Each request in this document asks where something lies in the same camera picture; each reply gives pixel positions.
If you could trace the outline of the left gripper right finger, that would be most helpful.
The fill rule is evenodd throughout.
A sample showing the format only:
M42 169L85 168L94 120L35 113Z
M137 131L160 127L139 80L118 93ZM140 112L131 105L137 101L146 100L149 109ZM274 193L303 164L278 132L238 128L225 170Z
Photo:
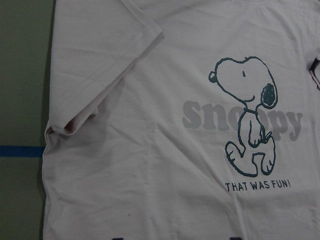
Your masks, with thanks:
M228 240L242 240L242 237L240 237L240 236L230 236L228 238Z

